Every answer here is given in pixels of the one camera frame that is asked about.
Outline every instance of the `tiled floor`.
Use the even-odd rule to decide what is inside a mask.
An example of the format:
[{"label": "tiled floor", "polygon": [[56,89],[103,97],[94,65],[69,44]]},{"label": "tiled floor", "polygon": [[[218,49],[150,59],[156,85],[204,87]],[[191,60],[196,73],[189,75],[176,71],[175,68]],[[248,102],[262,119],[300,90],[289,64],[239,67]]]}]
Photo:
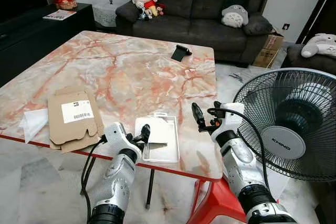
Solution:
[{"label": "tiled floor", "polygon": [[[285,56],[282,50],[273,68],[279,68]],[[216,64],[219,100],[232,102],[242,82],[266,69],[242,69]],[[80,174],[86,157],[60,154],[46,148],[0,140],[0,223],[61,224],[85,223],[86,203],[79,195]],[[109,161],[97,159],[88,188],[92,192]],[[145,209],[150,170],[137,168],[135,182],[124,223],[186,223],[190,215],[195,180],[165,172],[155,172],[151,209]],[[279,197],[299,223],[316,224],[317,201],[306,182],[289,179]],[[240,223],[217,217],[213,223]]]}]

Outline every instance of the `fan guard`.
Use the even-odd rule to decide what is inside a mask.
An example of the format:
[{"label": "fan guard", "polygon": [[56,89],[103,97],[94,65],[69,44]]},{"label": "fan guard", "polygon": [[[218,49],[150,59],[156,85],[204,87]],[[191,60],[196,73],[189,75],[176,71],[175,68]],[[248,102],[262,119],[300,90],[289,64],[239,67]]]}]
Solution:
[{"label": "fan guard", "polygon": [[[234,102],[257,127],[267,166],[281,174],[310,181],[336,179],[336,77],[317,70],[283,68],[244,84]],[[253,128],[238,129],[261,160]]]}]

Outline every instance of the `fan logo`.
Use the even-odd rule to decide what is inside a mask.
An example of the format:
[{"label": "fan logo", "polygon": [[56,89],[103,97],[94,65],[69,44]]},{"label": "fan logo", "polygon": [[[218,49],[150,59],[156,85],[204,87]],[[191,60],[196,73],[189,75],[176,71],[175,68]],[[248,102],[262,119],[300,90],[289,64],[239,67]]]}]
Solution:
[{"label": "fan logo", "polygon": [[290,147],[288,147],[287,145],[284,145],[283,143],[277,141],[276,139],[272,138],[273,142],[277,143],[278,145],[281,145],[283,148],[290,150]]}]

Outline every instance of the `pink marble surface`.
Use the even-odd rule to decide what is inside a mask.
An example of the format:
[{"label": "pink marble surface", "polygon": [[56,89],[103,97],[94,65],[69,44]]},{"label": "pink marble surface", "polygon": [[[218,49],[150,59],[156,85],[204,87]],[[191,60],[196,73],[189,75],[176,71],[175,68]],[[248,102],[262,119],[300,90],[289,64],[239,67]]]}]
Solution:
[{"label": "pink marble surface", "polygon": [[[121,122],[134,133],[135,119],[166,112],[178,119],[180,162],[153,164],[208,179],[222,176],[218,147],[199,133],[191,103],[204,110],[216,100],[212,48],[186,45],[192,55],[170,59],[176,43],[83,31],[0,88],[0,135],[24,139],[23,113],[47,107],[47,97],[71,85],[91,88],[105,126]],[[33,139],[49,144],[45,126]],[[101,146],[97,153],[109,156]]]}]

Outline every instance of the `cardboard box on floor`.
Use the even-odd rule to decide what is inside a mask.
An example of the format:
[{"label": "cardboard box on floor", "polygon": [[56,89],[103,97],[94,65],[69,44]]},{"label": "cardboard box on floor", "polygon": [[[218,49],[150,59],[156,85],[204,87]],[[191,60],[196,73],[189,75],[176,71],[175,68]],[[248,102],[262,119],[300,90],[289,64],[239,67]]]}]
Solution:
[{"label": "cardboard box on floor", "polygon": [[57,90],[48,98],[50,148],[71,152],[95,144],[104,125],[91,90],[82,86]]},{"label": "cardboard box on floor", "polygon": [[253,62],[253,66],[270,68],[282,46],[283,40],[283,35],[281,35],[277,29],[273,29],[273,31],[268,35],[263,49]]}]

